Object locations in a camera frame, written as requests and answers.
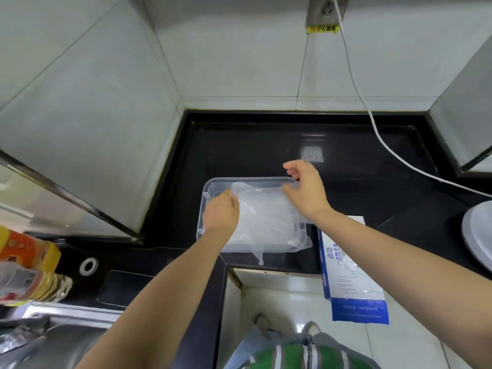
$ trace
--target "person's right arm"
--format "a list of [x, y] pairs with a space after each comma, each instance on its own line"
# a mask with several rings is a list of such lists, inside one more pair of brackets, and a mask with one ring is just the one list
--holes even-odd
[[311, 163], [284, 167], [300, 179], [283, 191], [302, 215], [469, 365], [492, 367], [492, 281], [336, 212]]

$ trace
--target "cardboard box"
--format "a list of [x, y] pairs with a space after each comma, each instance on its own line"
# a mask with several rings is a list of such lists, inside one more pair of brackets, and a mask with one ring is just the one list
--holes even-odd
[[[364, 218], [350, 216], [364, 224]], [[318, 230], [323, 290], [332, 302], [333, 321], [389, 324], [383, 289], [332, 239]]]

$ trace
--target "plastic bag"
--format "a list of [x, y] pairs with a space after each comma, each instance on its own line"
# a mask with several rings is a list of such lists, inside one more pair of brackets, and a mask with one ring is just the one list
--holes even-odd
[[298, 251], [312, 245], [300, 229], [301, 216], [281, 187], [255, 188], [234, 182], [231, 191], [238, 197], [240, 213], [226, 247], [247, 248], [263, 265], [263, 251]]

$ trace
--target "black countertop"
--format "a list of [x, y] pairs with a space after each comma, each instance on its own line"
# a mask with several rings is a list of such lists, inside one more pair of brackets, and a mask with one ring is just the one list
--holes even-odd
[[[388, 146], [406, 161], [456, 180], [422, 116], [377, 116], [376, 122]], [[209, 179], [285, 176], [283, 162], [300, 158], [306, 147], [322, 152], [323, 162], [314, 165], [336, 210], [363, 216], [372, 228], [492, 279], [460, 235], [466, 210], [487, 199], [405, 167], [378, 143], [367, 116], [192, 112], [181, 124], [144, 225], [145, 247], [80, 242], [63, 247], [57, 271], [74, 278], [65, 303], [108, 308], [96, 296], [110, 270], [155, 275], [195, 242], [202, 188]], [[457, 181], [490, 185], [484, 179]], [[227, 266], [320, 273], [314, 226], [308, 232], [312, 248], [264, 254], [262, 267], [252, 254], [218, 258], [174, 367], [215, 366]], [[78, 265], [88, 256], [101, 265], [82, 278]]]

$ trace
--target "electrical outlet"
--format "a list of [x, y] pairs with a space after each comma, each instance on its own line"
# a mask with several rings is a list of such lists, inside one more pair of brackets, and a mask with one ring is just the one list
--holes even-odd
[[[337, 0], [337, 2], [340, 8], [341, 18], [343, 19], [348, 6], [348, 0]], [[310, 0], [307, 14], [306, 27], [327, 26], [339, 23], [332, 0]]]

